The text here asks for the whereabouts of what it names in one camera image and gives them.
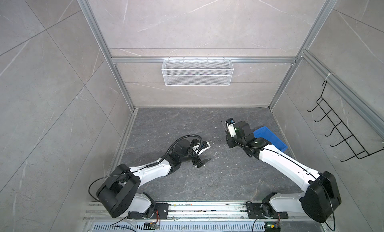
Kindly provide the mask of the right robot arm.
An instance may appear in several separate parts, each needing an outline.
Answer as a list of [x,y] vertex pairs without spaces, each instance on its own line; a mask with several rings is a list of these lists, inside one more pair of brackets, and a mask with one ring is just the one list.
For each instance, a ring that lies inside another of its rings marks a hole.
[[229,148],[241,148],[248,157],[272,166],[301,189],[296,194],[270,193],[261,203],[264,215],[306,214],[318,223],[334,215],[342,199],[333,174],[320,173],[286,155],[288,147],[267,127],[252,131],[248,123],[232,118],[225,124]]

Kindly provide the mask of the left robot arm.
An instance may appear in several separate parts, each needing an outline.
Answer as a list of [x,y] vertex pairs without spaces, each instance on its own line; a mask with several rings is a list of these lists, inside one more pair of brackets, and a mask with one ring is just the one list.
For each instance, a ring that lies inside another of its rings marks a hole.
[[191,161],[194,166],[201,168],[209,160],[201,160],[200,156],[210,148],[210,143],[204,141],[201,136],[182,136],[154,162],[138,167],[120,164],[109,176],[97,179],[96,182],[101,180],[104,182],[95,196],[88,189],[89,195],[101,203],[112,218],[117,218],[128,211],[149,219],[155,213],[156,202],[147,193],[138,193],[139,188],[157,178],[176,172],[183,162]]

